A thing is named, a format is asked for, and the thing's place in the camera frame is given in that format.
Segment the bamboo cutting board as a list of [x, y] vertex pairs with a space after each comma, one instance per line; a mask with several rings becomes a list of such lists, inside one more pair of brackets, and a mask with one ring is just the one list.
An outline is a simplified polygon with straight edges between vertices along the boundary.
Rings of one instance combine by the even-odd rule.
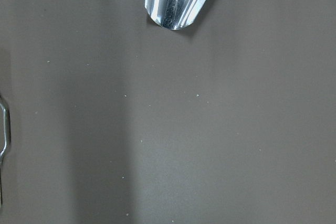
[[10, 111], [4, 98], [1, 97], [1, 168], [4, 163], [6, 153], [11, 144], [11, 121]]

